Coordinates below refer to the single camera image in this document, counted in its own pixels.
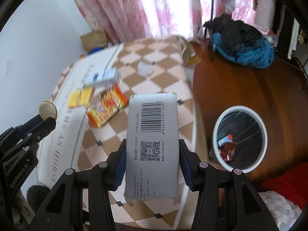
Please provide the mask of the white blue carton box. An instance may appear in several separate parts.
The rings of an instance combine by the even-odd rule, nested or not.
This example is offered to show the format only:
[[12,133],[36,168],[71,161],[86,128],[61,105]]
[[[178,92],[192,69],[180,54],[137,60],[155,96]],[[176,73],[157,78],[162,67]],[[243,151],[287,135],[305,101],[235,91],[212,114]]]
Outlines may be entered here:
[[83,88],[100,88],[108,87],[113,84],[119,84],[121,80],[121,73],[117,68],[107,69],[103,72],[96,72],[91,74],[84,83]]

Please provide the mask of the blue jacket pile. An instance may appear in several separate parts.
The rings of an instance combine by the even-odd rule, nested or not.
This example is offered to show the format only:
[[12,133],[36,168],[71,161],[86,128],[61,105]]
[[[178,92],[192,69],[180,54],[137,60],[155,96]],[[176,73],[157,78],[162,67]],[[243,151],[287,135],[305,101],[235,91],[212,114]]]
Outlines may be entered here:
[[213,34],[216,51],[226,60],[240,66],[254,69],[264,69],[269,67],[275,59],[275,51],[268,40],[261,36],[251,46],[240,44],[238,52],[227,49],[222,41],[220,33]]

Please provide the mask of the pink floral curtain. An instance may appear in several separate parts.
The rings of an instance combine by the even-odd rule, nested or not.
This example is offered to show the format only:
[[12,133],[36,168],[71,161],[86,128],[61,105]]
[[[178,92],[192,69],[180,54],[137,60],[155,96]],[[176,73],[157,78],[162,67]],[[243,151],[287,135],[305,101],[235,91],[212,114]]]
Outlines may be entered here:
[[113,43],[170,34],[194,38],[202,24],[222,14],[266,33],[276,0],[74,0],[92,30]]

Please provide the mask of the black clothes pile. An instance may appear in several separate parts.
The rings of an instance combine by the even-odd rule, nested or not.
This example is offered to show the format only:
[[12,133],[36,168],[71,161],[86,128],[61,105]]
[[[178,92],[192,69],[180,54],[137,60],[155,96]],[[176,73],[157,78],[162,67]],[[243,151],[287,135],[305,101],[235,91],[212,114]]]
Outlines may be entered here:
[[232,20],[227,14],[215,17],[213,23],[214,33],[220,33],[227,49],[232,52],[238,52],[240,44],[251,46],[262,36],[253,26],[240,20]]

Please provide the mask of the white barcode box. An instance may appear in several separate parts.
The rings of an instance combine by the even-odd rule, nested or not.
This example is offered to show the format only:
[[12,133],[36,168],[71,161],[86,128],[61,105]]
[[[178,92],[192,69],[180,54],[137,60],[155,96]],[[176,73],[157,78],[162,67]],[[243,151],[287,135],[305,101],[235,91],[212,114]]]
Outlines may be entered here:
[[129,99],[124,197],[135,201],[178,199],[179,137],[175,93]]

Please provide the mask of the red blanket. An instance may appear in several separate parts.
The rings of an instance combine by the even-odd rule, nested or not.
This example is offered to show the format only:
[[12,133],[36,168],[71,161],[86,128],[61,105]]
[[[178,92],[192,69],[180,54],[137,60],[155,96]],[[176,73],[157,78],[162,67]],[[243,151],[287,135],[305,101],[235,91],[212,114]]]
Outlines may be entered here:
[[260,187],[268,191],[275,191],[304,210],[308,200],[307,168],[307,162],[301,163],[281,176],[265,180]]

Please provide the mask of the orange yellow snack bag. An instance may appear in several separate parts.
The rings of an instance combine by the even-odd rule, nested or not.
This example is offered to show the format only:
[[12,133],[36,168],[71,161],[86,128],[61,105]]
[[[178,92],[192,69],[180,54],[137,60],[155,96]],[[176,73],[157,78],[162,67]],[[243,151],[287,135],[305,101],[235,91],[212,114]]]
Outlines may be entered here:
[[89,102],[87,116],[92,128],[103,127],[119,110],[128,105],[128,98],[117,84],[93,96]]

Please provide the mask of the blue lid white canister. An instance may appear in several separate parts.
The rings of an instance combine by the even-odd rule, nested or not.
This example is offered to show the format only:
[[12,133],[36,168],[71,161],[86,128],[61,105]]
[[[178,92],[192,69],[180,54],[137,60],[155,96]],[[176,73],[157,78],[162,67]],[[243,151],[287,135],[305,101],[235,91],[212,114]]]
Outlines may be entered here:
[[91,51],[89,51],[89,54],[93,54],[93,53],[102,51],[103,49],[105,49],[105,47],[96,47],[96,48],[93,48]]

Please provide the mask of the black clothes rack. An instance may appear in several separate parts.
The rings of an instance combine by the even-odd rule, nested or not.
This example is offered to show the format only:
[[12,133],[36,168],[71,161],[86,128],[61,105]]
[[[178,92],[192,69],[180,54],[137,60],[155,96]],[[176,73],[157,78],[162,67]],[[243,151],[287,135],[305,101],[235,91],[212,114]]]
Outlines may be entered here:
[[[235,1],[234,0],[220,0],[223,5],[223,11],[225,14],[231,16],[232,12],[235,9]],[[207,33],[209,33],[208,38],[208,47],[210,48],[211,56],[210,61],[213,62],[215,60],[215,53],[216,53],[216,44],[214,41],[214,15],[215,15],[215,0],[211,0],[211,6],[210,6],[210,20],[208,21],[208,24],[204,24],[205,27],[205,33],[204,37]]]

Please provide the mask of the clear plastic cup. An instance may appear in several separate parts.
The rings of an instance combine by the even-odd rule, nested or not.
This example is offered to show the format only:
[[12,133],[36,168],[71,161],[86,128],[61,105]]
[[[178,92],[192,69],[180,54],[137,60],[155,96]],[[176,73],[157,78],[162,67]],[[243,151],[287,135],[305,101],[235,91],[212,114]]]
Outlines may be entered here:
[[153,64],[146,63],[142,60],[138,63],[137,74],[140,77],[146,78],[148,76],[151,76],[153,72],[154,72]]

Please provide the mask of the white round trash bin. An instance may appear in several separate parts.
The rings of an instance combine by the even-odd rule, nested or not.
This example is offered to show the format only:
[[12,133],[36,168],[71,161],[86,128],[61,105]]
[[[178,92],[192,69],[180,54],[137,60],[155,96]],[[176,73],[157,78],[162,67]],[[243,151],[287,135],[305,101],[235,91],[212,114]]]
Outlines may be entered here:
[[[218,141],[231,134],[236,143],[235,156],[226,163],[220,156]],[[267,129],[261,117],[249,107],[237,105],[226,109],[217,119],[211,138],[209,156],[224,169],[249,173],[256,169],[267,151]]]

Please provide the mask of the checkered pastel pillow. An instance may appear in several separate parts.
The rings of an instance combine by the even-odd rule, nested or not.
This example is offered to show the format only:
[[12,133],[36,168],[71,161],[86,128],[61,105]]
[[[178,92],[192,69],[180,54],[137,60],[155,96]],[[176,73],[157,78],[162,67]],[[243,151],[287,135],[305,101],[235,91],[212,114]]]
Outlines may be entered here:
[[279,230],[289,230],[299,218],[302,210],[275,191],[259,192]]

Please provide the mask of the red torn wrapper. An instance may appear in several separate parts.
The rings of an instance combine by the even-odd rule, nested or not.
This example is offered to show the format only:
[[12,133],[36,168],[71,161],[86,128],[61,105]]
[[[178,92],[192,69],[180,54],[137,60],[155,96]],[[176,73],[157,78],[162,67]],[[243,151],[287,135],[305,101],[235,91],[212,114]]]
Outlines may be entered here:
[[221,158],[226,162],[231,162],[235,156],[236,143],[227,142],[219,148]]

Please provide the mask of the yellow snack packet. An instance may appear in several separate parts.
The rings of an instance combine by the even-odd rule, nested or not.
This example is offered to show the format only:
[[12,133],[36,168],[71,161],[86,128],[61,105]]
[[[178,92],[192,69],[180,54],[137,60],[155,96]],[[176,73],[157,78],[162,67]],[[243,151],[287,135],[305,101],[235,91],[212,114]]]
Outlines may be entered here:
[[94,89],[92,87],[88,87],[71,93],[68,100],[68,108],[87,107],[92,98],[93,91]]

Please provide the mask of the black fuzzy trouser leg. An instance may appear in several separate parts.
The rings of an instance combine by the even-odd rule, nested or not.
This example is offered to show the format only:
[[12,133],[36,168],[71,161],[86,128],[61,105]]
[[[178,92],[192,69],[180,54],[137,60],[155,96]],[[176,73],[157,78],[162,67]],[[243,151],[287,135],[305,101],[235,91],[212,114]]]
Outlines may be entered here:
[[49,192],[50,189],[43,185],[33,185],[27,190],[26,200],[35,213],[38,211]]

